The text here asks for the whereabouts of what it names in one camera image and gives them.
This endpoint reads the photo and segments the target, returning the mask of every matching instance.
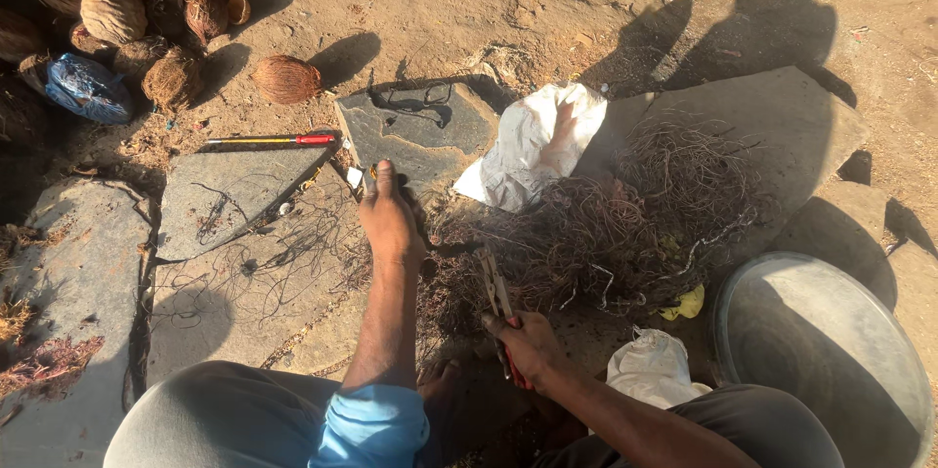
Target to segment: dirt ground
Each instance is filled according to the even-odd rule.
[[[403,89],[457,78],[498,111],[562,79],[607,84],[618,99],[795,64],[866,116],[872,186],[893,198],[887,227],[902,224],[934,253],[938,0],[250,1],[252,21],[209,45],[197,106],[128,126],[59,117],[49,150],[18,171],[22,189],[10,201],[26,206],[6,206],[6,221],[76,167],[158,197],[169,159],[205,138],[336,126],[330,94],[294,106],[264,100],[249,74],[274,53],[309,60],[339,96],[369,82]]]

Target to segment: light blue shirt sleeve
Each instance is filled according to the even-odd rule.
[[[427,444],[429,422],[415,390],[366,385],[332,396],[321,434],[309,468],[412,468]]]

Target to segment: pliers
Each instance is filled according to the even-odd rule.
[[[480,246],[475,249],[475,257],[482,263],[483,279],[485,280],[485,291],[489,295],[491,310],[495,316],[505,319],[505,321],[516,329],[522,328],[522,321],[511,311],[511,302],[509,293],[505,287],[505,278],[498,270],[498,263],[495,262],[495,256],[488,245]],[[495,339],[495,350],[498,353],[498,360],[505,368],[506,380],[512,380],[517,387],[524,389],[533,389],[533,384],[524,378],[514,360],[511,359],[511,350],[506,347],[499,339]]]

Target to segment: gray basin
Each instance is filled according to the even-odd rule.
[[[711,322],[720,381],[796,396],[847,468],[927,461],[934,406],[925,369],[892,314],[846,273],[803,254],[763,254],[726,280]]]

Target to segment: screwdriver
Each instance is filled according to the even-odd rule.
[[[251,138],[251,137],[228,137],[228,138],[208,138],[209,144],[311,144],[325,145],[335,143],[336,138],[332,135],[296,135],[295,137],[275,137],[275,138]]]

